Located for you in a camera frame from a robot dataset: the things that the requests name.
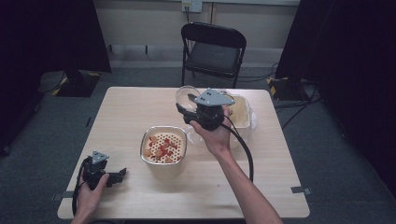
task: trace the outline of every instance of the wall outlet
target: wall outlet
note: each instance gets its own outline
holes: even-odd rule
[[[191,11],[191,1],[181,1],[181,11]]]
[[[191,8],[192,8],[192,12],[202,12],[202,2],[192,1]]]
[[[202,12],[202,1],[181,1],[181,11]]]

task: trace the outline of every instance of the gray carpet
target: gray carpet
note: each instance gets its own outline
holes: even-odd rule
[[[243,77],[269,73],[271,68],[241,70]],[[49,90],[61,75],[44,75],[40,89]],[[267,89],[264,80],[242,82],[251,79],[256,78],[240,78],[237,88]],[[193,78],[188,74],[186,84],[230,88],[232,82],[199,74]],[[91,98],[54,97],[48,92],[38,112],[10,145],[10,155],[0,159],[0,223],[69,223],[57,217],[60,202],[53,201],[52,196],[66,189],[92,122],[111,86],[179,87],[180,68],[113,69],[112,74],[102,75]],[[299,108],[280,110],[280,123],[284,124]],[[87,127],[89,118],[92,121]],[[322,102],[304,109],[284,134],[303,187],[313,191],[306,196],[310,216],[285,219],[285,223],[395,223],[394,199],[367,160],[343,139],[336,118]]]

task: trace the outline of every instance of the bowl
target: bowl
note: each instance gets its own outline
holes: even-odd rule
[[[186,149],[187,135],[182,129],[154,126],[143,136],[140,157],[155,177],[170,179],[182,173]]]

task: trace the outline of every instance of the chair backrest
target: chair backrest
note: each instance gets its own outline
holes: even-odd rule
[[[237,30],[202,22],[191,22],[181,28],[181,36],[186,39],[210,45],[245,49],[247,40]]]

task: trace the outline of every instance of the black chair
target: black chair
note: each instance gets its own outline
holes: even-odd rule
[[[184,43],[181,86],[186,70],[216,77],[233,78],[236,86],[247,41],[232,28],[191,22],[181,28]]]

